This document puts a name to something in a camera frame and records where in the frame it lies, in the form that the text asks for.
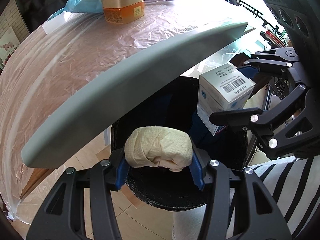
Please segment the striped sleeve forearm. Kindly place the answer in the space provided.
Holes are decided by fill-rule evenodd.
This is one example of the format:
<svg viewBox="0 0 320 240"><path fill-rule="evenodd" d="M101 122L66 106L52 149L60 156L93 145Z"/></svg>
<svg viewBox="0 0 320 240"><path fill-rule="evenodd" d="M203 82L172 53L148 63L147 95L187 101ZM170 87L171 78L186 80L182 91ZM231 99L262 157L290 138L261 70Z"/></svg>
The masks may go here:
<svg viewBox="0 0 320 240"><path fill-rule="evenodd" d="M291 156L251 168L274 198L295 239L319 206L319 156Z"/></svg>

